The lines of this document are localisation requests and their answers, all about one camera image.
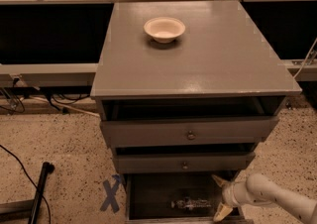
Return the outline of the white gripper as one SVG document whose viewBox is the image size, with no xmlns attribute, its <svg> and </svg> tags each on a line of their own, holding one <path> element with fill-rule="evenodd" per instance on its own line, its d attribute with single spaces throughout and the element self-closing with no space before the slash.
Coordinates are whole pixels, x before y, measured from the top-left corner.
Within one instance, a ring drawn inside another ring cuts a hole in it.
<svg viewBox="0 0 317 224">
<path fill-rule="evenodd" d="M 222 197 L 226 203 L 219 203 L 213 217 L 214 222 L 220 222 L 233 211 L 232 207 L 239 207 L 246 203 L 247 188 L 242 181 L 230 182 L 216 174 L 212 174 L 212 178 L 219 187 L 222 187 Z"/>
</svg>

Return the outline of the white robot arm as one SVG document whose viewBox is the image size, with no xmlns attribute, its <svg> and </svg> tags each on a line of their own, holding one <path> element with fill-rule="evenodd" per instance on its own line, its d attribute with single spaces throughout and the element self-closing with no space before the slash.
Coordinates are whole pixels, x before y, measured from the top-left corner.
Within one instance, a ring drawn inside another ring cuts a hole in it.
<svg viewBox="0 0 317 224">
<path fill-rule="evenodd" d="M 317 201 L 284 189 L 267 176 L 251 174 L 246 180 L 228 181 L 213 174 L 212 178 L 222 189 L 222 200 L 213 217 L 215 222 L 225 219 L 234 208 L 243 205 L 267 207 L 275 204 L 303 224 L 317 224 Z"/>
</svg>

